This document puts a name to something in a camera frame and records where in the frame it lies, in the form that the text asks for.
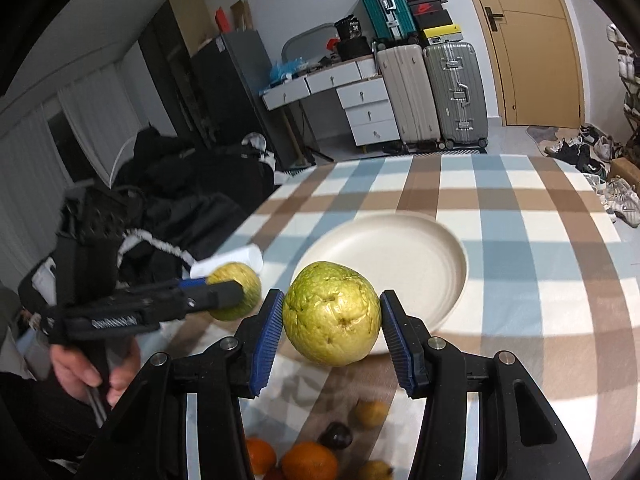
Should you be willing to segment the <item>person's left hand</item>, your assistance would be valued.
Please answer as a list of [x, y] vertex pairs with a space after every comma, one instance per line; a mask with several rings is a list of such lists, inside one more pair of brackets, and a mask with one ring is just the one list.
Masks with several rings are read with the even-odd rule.
[[[50, 360], [54, 374], [63, 390], [74, 399], [87, 401], [87, 389], [102, 384], [96, 367], [78, 349], [68, 348], [60, 344], [50, 345]], [[137, 341], [130, 340], [126, 356], [118, 367], [111, 371], [106, 400], [114, 406], [126, 391], [130, 382], [137, 375], [141, 365], [140, 348]]]

